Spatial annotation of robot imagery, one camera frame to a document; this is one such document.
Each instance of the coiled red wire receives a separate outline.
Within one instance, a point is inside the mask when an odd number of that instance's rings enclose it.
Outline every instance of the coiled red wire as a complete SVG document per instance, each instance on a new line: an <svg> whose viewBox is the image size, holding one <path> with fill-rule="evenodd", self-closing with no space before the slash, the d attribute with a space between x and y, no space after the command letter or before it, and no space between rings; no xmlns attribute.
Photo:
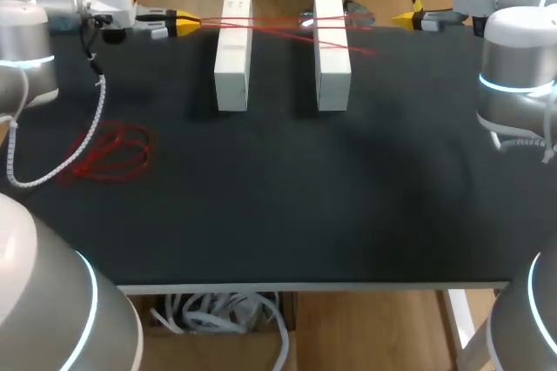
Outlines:
<svg viewBox="0 0 557 371"><path fill-rule="evenodd" d="M74 141L68 154L82 142L84 134ZM84 156L60 172L57 181L68 184L75 179L100 182L128 182L150 166L151 135L140 125L105 121L98 127L98 137Z"/></svg>

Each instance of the white cable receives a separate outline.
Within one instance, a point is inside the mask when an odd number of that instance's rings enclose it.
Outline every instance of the white cable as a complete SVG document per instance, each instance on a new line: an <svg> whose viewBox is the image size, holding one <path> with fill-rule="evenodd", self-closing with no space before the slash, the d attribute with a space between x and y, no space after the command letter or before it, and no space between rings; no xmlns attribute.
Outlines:
<svg viewBox="0 0 557 371"><path fill-rule="evenodd" d="M501 142L499 140L499 136L497 136L496 132L489 132L489 134L491 135L491 140L493 141L493 146L495 146L495 149L500 151L501 150Z"/></svg>
<svg viewBox="0 0 557 371"><path fill-rule="evenodd" d="M288 339L288 330L286 330L285 319L282 317L282 313L280 312L279 308L276 304L274 304L269 299L263 297L261 294L252 293L249 294L250 298L253 298L259 301L264 306L269 307L269 309L274 313L275 317L277 318L278 330L280 332L280 339L282 339L282 347L280 348L280 353L278 354L278 358L275 362L272 371L280 371L286 363L286 358L288 357L288 349L290 347L290 341Z"/></svg>
<svg viewBox="0 0 557 371"><path fill-rule="evenodd" d="M46 175L44 175L39 179L36 179L31 182L19 182L16 179L16 175L14 173L14 158L16 154L17 119L15 118L14 120L10 121L10 136L8 141L8 157L6 161L6 174L8 176L8 180L13 186L16 186L18 188L32 188L34 186L40 186L41 184L48 181L49 179L52 179L55 176L57 176L61 171L63 171L66 167L68 167L74 160L76 160L79 157L79 155L81 155L81 153L85 150L85 148L93 138L93 134L97 129L98 123L103 113L104 100L106 98L106 78L104 77L104 75L98 76L98 82L96 83L96 85L99 86L99 90L100 90L98 96L97 110L95 111L95 116L93 117L91 127L87 131L87 134L85 135L83 142L71 154L71 156L69 156L62 164L60 164L57 168L53 169L51 172L47 173Z"/></svg>
<svg viewBox="0 0 557 371"><path fill-rule="evenodd" d="M543 136L546 141L546 151L542 162L546 164L549 162L553 156L555 156L555 151L553 149L553 140L551 139L551 117L554 112L554 102L557 98L557 86L554 86L547 98L546 110L543 114Z"/></svg>
<svg viewBox="0 0 557 371"><path fill-rule="evenodd" d="M275 306L277 306L277 309L280 310L280 296L279 296L279 292L275 291L274 292L274 296L275 296ZM273 312L271 312L272 314L269 316L269 319L267 319L267 322L270 322L271 320L273 320L275 318L275 315Z"/></svg>
<svg viewBox="0 0 557 371"><path fill-rule="evenodd" d="M253 324L257 321L262 307L269 309L272 317L277 319L278 330L282 340L282 347L272 371L280 371L288 357L290 341L285 320L279 310L279 295L274 294L276 301L273 303L259 293L195 293L182 306L182 321L186 328L181 328L175 320L178 314L182 294L172 294L164 297L164 312L166 317L151 309L152 316L167 327L174 334L245 334L252 331ZM199 301L198 310L192 310L193 305ZM245 317L238 317L238 308L244 303L252 308ZM236 313L238 323L230 319L231 313Z"/></svg>
<svg viewBox="0 0 557 371"><path fill-rule="evenodd" d="M6 121L17 123L17 119L19 118L21 111L23 111L23 108L25 108L25 105L27 104L27 98L29 97L29 78L27 78L27 73L25 73L25 71L20 66L16 66L16 68L19 69L19 73L21 74L21 78L23 81L23 91L21 94L21 99L19 100L19 106L17 107L17 110L13 116L5 115L0 117L0 123L4 123Z"/></svg>
<svg viewBox="0 0 557 371"><path fill-rule="evenodd" d="M504 152L509 147L515 146L537 146L547 148L546 141L542 140L541 138L514 138L512 140L501 142L500 150ZM553 151L557 152L557 145L553 146Z"/></svg>

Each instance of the black mat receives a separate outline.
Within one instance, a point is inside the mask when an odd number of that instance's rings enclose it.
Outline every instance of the black mat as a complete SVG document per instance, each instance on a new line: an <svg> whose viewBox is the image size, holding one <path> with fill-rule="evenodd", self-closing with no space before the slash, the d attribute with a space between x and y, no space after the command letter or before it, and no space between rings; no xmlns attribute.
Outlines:
<svg viewBox="0 0 557 371"><path fill-rule="evenodd" d="M557 224L557 165L492 148L475 116L480 40L349 38L378 55L352 54L334 114L316 111L310 44L255 35L249 111L220 115L216 33L99 47L104 118L153 131L152 171L8 193L118 284L510 279ZM77 41L56 53L62 94L23 114L21 180L63 158L96 104Z"/></svg>

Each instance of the red cable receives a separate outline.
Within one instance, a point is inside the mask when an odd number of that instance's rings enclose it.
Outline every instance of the red cable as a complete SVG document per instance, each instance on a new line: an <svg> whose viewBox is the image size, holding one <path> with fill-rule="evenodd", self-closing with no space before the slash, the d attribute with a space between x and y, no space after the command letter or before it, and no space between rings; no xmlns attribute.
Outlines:
<svg viewBox="0 0 557 371"><path fill-rule="evenodd" d="M372 12L367 12L363 14L348 14L346 16L338 16L338 17L311 17L308 18L310 20L355 20L358 18L368 18L374 17L375 14ZM254 21L299 21L300 17L243 17L244 20L254 20ZM238 17L207 17L201 18L201 21L207 20L238 20Z"/></svg>
<svg viewBox="0 0 557 371"><path fill-rule="evenodd" d="M139 125L124 125L118 122L103 122L98 127L99 136L81 158L68 166L58 176L58 182L70 183L73 179L84 178L100 182L127 182L149 168L151 135ZM68 153L72 154L82 142L81 134ZM133 150L132 156L124 160L103 162L123 149Z"/></svg>
<svg viewBox="0 0 557 371"><path fill-rule="evenodd" d="M320 44L326 44L329 46L332 46L334 48L340 48L340 49L347 49L349 51L357 51L358 53L362 53L364 55L369 55L369 56L375 56L375 52L374 51L370 51L369 49L363 49L363 48L359 48L359 47L352 47L352 46L344 46L343 44L336 44L336 43L331 43L331 42L325 42L323 40L315 40L314 38L309 38L309 37L303 37L303 36L296 36L294 34L289 34L289 33L284 33L281 31L276 31L274 29L268 29L265 26L258 26L258 25L242 25L242 24L230 24L230 23L222 23L221 25L217 26L210 26L210 27L206 27L205 28L252 28L254 30L259 30L259 31L263 31L266 33L270 33L270 34L274 34L275 36L279 36L279 37L288 37L288 38L293 38L295 40L299 40L302 42L307 42L307 43L320 43Z"/></svg>
<svg viewBox="0 0 557 371"><path fill-rule="evenodd" d="M206 29L225 29L228 27L239 27L240 29L267 29L267 30L297 30L300 31L299 27L285 27L284 25L243 25L243 24L233 24L233 23L221 23L221 24L202 24L202 27ZM329 30L356 30L356 31L371 31L372 27L319 27L319 29L329 29Z"/></svg>

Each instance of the white block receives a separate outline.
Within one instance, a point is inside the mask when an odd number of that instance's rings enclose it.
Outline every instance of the white block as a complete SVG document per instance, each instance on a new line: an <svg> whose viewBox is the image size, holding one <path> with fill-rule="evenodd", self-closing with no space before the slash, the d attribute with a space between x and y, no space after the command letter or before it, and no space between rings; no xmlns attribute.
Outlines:
<svg viewBox="0 0 557 371"><path fill-rule="evenodd" d="M252 0L225 0L221 24L234 24L220 29L215 86L220 111L246 111L252 57Z"/></svg>
<svg viewBox="0 0 557 371"><path fill-rule="evenodd" d="M348 106L352 76L350 56L348 49L330 45L348 45L342 0L315 0L313 15L316 17L313 39L318 108L320 111L344 111ZM323 17L340 18L320 20ZM320 30L319 27L339 28Z"/></svg>

